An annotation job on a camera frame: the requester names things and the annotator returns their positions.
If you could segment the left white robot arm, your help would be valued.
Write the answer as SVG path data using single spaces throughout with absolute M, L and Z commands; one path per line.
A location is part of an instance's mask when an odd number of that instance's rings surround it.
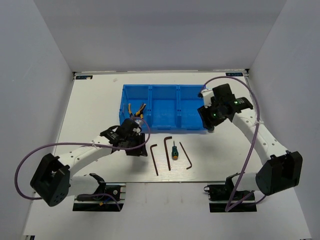
M 127 118 L 120 126 L 102 131 L 91 142 L 76 143 L 77 148 L 68 153 L 58 156 L 48 153 L 41 159 L 30 181 L 31 187 L 50 207 L 68 196 L 82 201 L 108 198 L 116 202 L 116 198 L 107 192 L 102 177 L 96 173 L 76 174 L 116 151 L 125 151 L 128 156 L 146 157 L 149 138 L 142 132 L 144 125 L 146 122 L 142 118 Z

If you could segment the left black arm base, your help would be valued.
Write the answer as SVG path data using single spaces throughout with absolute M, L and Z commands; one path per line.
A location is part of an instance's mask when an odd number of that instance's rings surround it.
M 126 198 L 126 184 L 105 184 L 94 193 L 74 198 L 73 212 L 120 212 Z

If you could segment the orange-handled small pliers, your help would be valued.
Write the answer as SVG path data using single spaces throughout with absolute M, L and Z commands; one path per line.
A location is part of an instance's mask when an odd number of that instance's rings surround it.
M 129 113 L 129 117 L 132 118 L 133 117 L 133 112 L 131 110 L 131 104 L 128 104 L 128 113 Z

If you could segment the yellow-handled needle-nose pliers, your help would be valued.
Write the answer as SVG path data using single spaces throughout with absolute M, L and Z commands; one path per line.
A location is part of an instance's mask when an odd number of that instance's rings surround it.
M 142 103 L 140 105 L 138 111 L 133 116 L 143 119 L 144 118 L 144 110 L 145 110 L 146 106 L 147 106 L 146 103 Z

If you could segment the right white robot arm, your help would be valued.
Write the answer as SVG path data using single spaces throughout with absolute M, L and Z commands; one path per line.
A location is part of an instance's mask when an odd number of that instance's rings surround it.
M 244 191 L 260 191 L 265 196 L 293 188 L 299 184 L 303 158 L 289 151 L 257 120 L 258 111 L 245 98 L 237 98 L 229 84 L 199 93 L 204 105 L 198 108 L 203 127 L 209 132 L 230 120 L 253 144 L 262 167 L 258 172 L 236 173 L 226 179 L 226 195 L 236 200 Z

